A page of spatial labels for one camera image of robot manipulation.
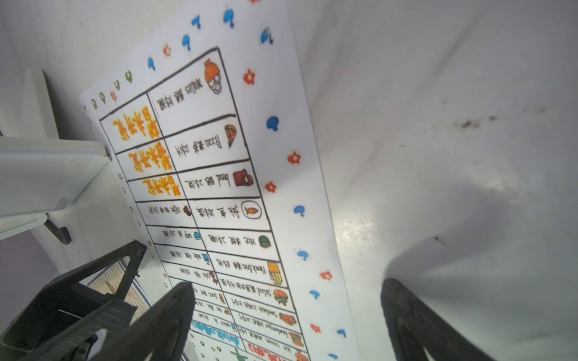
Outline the large white board front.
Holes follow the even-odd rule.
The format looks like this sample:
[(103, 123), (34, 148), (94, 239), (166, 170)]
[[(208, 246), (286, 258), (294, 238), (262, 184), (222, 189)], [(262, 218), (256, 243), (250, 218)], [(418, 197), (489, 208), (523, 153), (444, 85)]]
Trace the large white board front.
[(1, 121), (1, 238), (44, 226), (108, 161), (98, 141), (60, 138), (45, 75), (27, 69), (20, 118)]

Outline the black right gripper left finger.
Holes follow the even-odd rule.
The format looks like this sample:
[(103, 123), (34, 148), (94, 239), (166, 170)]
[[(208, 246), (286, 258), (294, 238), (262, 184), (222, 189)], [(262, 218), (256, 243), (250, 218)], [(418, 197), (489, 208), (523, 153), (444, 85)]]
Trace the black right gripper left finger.
[(150, 308), (93, 360), (180, 360), (188, 340), (195, 296), (181, 282)]

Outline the black allen key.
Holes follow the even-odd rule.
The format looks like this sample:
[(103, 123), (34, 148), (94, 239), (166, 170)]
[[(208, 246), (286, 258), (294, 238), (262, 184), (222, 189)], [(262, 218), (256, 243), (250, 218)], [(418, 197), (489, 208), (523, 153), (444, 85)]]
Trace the black allen key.
[(51, 219), (46, 219), (44, 226), (63, 244), (69, 245), (72, 238), (66, 227), (58, 227)]

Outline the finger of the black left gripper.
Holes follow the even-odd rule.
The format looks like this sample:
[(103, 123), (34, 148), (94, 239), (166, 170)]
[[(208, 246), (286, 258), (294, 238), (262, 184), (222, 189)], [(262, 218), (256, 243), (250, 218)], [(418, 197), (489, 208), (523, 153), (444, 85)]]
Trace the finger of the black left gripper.
[[(135, 306), (126, 296), (147, 248), (130, 242), (47, 284), (1, 335), (3, 360), (86, 360), (105, 331), (109, 344), (131, 325)], [(117, 290), (99, 293), (82, 281), (129, 260)]]

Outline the dotted table price menu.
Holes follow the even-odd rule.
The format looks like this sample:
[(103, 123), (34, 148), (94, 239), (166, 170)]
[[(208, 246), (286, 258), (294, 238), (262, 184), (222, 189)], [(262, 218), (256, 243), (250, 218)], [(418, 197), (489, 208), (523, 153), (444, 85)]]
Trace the dotted table price menu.
[(359, 359), (286, 2), (189, 1), (80, 101), (199, 359)]

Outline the large dim sum menu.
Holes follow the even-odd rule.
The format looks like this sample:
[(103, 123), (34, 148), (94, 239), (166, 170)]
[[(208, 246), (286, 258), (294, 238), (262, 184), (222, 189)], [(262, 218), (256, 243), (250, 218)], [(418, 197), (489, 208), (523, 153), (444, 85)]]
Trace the large dim sum menu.
[[(119, 290), (125, 272), (126, 266), (121, 261), (118, 261), (117, 263), (99, 271), (96, 275), (91, 276), (86, 285), (90, 289), (102, 294), (114, 294)], [(131, 323), (135, 323), (152, 307), (151, 301), (146, 296), (136, 279), (132, 281), (124, 302), (135, 308)]]

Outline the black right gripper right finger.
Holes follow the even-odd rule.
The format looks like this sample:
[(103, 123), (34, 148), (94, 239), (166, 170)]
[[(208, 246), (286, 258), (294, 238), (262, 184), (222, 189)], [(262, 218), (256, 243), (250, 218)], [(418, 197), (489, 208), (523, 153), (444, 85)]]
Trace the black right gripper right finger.
[(383, 281), (381, 305), (397, 360), (490, 360), (395, 278)]

